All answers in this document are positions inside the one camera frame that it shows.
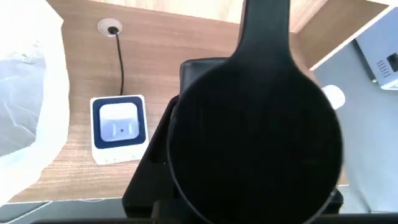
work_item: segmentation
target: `wooden desk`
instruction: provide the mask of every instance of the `wooden desk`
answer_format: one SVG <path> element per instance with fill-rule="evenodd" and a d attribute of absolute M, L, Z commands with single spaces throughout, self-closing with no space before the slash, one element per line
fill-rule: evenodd
<path fill-rule="evenodd" d="M 291 35 L 291 51 L 298 66 L 313 80 L 313 73 L 307 69 L 307 59 L 311 58 L 309 49 L 313 46 L 300 42 L 306 36 L 304 34 L 311 30 L 307 27 L 313 22 L 311 18 L 319 16 L 315 13 L 328 11 L 329 7 L 325 6 L 338 1 L 314 0 L 313 4 L 305 5 L 307 8 L 314 6 L 314 11 L 308 17 L 303 14 L 306 7 L 292 11 L 290 29 L 296 34 Z M 159 3 L 160 8 L 164 7 L 163 1 L 155 2 Z M 237 43 L 239 25 L 92 1 L 49 0 L 49 3 L 64 19 L 63 42 L 70 79 L 68 142 L 53 164 L 43 171 L 40 180 L 16 195 L 11 202 L 121 197 L 138 162 L 97 166 L 91 156 L 90 99 L 117 95 L 120 84 L 116 40 L 97 31 L 98 21 L 104 17 L 115 17 L 123 24 L 120 38 L 126 73 L 125 94 L 145 96 L 150 137 L 166 104 L 178 94 L 180 64 L 191 58 L 231 55 Z M 177 12 L 175 8 L 166 8 L 168 10 L 164 11 Z M 233 14 L 234 10 L 227 11 L 223 20 L 233 20 L 234 16 L 229 16 Z M 309 55 L 302 57 L 301 52 Z M 340 183 L 346 184 L 347 181 L 342 178 Z"/>

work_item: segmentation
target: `black cable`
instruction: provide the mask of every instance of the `black cable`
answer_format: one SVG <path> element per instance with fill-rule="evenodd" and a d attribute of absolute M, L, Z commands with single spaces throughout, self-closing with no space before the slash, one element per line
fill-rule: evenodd
<path fill-rule="evenodd" d="M 118 54 L 119 54 L 120 72 L 121 72 L 120 95 L 122 96 L 124 88 L 124 67 L 123 67 L 122 53 L 120 51 L 119 29 L 117 27 L 112 26 L 108 28 L 108 32 L 116 36 L 116 43 L 118 45 Z"/>

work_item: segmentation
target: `plastic bag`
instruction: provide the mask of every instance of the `plastic bag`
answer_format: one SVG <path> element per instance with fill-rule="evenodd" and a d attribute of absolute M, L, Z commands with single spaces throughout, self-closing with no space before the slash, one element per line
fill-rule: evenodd
<path fill-rule="evenodd" d="M 0 1 L 0 206 L 34 184 L 67 141 L 62 22 L 45 0 Z"/>

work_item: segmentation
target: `device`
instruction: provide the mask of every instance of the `device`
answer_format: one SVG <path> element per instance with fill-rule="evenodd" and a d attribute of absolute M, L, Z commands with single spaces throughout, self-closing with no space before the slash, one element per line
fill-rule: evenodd
<path fill-rule="evenodd" d="M 383 90 L 398 90 L 398 9 L 393 9 L 356 38 Z"/>
<path fill-rule="evenodd" d="M 99 165 L 141 159 L 148 146 L 142 95 L 93 98 L 91 148 Z"/>

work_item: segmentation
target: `wood grain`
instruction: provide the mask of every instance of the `wood grain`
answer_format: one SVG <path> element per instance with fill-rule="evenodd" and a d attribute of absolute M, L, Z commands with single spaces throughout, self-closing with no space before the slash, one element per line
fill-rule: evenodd
<path fill-rule="evenodd" d="M 307 67 L 316 69 L 393 8 L 364 0 L 326 2 L 297 36 Z"/>
<path fill-rule="evenodd" d="M 179 66 L 185 60 L 227 57 L 236 47 L 239 25 L 82 0 L 49 0 L 64 19 L 63 43 L 70 79 L 68 142 L 32 187 L 11 202 L 121 197 L 138 162 L 97 166 L 91 156 L 90 99 L 119 93 L 115 38 L 97 31 L 104 17 L 123 24 L 120 35 L 126 74 L 125 94 L 146 98 L 152 137 L 171 97 L 178 94 Z M 296 36 L 291 48 L 305 68 Z"/>
<path fill-rule="evenodd" d="M 120 6 L 194 16 L 218 21 L 241 22 L 243 0 L 92 0 Z M 291 0 L 290 31 L 298 32 L 327 0 Z"/>

